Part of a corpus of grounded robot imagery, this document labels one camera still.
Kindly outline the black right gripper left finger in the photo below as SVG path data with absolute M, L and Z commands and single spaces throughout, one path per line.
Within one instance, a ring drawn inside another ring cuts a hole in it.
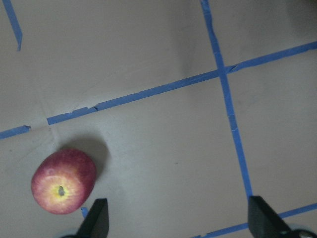
M 106 238 L 109 232 L 108 202 L 96 199 L 84 222 L 76 233 L 77 238 Z

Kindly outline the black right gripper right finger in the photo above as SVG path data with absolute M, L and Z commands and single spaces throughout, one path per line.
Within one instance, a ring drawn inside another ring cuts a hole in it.
M 248 228 L 254 238 L 284 238 L 292 230 L 261 196 L 250 196 Z

